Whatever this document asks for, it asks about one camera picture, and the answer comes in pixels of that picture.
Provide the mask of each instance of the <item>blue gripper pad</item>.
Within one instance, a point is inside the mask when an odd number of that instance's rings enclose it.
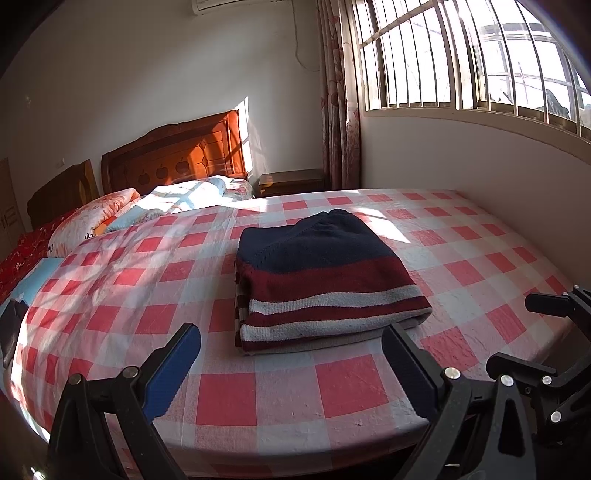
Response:
[[[185,323],[163,348],[156,349],[144,362],[142,376],[149,378],[144,390],[142,410],[148,423],[166,413],[174,396],[189,373],[201,348],[199,329]],[[157,367],[150,376],[150,368],[156,361]]]

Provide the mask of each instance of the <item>window sill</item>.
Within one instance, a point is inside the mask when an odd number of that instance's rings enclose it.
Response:
[[[484,110],[455,110],[445,107],[404,107],[382,108],[361,112],[364,117],[415,117],[455,120],[485,127],[497,128],[522,135],[558,148],[591,165],[591,143],[582,137],[560,127],[515,116],[512,113],[488,112]]]

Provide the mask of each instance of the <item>carved headboard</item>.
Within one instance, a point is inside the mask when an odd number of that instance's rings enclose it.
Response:
[[[158,127],[102,158],[105,193],[132,187],[146,195],[159,185],[213,175],[248,176],[236,110]]]
[[[68,167],[27,202],[33,229],[99,197],[90,160]]]

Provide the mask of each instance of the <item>wooden door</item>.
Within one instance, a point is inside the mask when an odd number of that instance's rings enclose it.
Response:
[[[6,231],[10,245],[15,248],[18,237],[24,233],[25,229],[14,197],[7,158],[0,160],[0,223]]]
[[[8,238],[8,232],[0,222],[0,262],[12,251],[12,244]]]

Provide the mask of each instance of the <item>nightstand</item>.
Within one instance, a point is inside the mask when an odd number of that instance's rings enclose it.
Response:
[[[322,192],[324,190],[326,190],[324,172],[317,169],[264,173],[259,179],[260,197]]]

